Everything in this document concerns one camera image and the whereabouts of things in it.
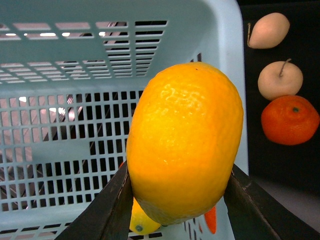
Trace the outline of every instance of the orange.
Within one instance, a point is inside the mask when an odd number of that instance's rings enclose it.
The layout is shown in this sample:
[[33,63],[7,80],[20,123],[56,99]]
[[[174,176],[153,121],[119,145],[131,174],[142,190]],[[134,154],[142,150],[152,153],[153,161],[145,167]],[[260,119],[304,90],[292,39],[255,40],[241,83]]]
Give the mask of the orange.
[[282,145],[297,145],[308,141],[315,134],[319,122],[319,114],[313,105],[297,95],[276,98],[261,115],[265,136]]
[[133,195],[162,225],[200,216],[223,196],[244,110],[228,77],[202,62],[159,72],[136,106],[126,157]]
[[204,220],[210,232],[215,234],[217,231],[217,210],[215,206],[204,214]]

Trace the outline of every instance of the pear stem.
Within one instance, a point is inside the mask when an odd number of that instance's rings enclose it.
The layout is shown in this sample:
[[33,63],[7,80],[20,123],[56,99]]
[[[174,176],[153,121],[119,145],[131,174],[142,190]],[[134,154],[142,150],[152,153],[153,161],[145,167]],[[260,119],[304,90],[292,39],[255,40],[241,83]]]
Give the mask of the pear stem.
[[283,75],[282,75],[282,72],[284,71],[284,68],[285,68],[285,65],[288,63],[288,62],[290,62],[291,61],[291,58],[288,58],[284,63],[283,63],[283,65],[282,65],[282,67],[281,67],[281,70],[280,70],[280,73],[279,73],[279,77],[282,77]]
[[250,44],[249,44],[250,33],[251,33],[251,22],[248,23],[248,35],[247,35],[247,38],[246,38],[246,44],[248,45],[249,48],[250,48]]

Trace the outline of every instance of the yellow lemon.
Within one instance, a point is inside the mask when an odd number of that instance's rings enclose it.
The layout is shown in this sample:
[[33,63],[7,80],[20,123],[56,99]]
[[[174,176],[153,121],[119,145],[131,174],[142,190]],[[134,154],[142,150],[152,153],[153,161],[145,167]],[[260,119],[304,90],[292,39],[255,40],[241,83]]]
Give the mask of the yellow lemon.
[[148,217],[137,203],[137,200],[133,198],[129,229],[136,234],[147,235],[153,233],[159,227],[160,224]]
[[171,66],[146,86],[127,139],[133,195],[162,225],[200,216],[223,196],[243,106],[228,77],[203,62]]

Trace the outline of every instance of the basket grid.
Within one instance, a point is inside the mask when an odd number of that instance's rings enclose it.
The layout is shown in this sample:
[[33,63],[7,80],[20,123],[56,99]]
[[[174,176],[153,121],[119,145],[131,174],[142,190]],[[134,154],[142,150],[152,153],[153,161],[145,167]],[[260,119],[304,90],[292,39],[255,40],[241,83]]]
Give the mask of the basket grid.
[[[92,201],[126,160],[130,119],[141,93],[1,98],[1,211]],[[62,147],[82,139],[88,159],[33,159],[37,144]]]
[[0,84],[146,76],[167,21],[135,21],[132,24],[134,29],[127,21],[0,23],[0,41],[100,38],[101,50],[105,52],[104,59],[2,63]]

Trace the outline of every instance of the mandarin orange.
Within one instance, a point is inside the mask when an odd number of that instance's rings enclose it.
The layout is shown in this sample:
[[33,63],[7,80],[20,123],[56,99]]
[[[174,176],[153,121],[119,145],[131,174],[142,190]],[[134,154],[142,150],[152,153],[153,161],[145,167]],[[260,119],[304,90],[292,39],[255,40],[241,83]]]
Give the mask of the mandarin orange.
[[305,98],[286,95],[271,101],[261,114],[265,136],[282,145],[302,144],[315,134],[320,116]]

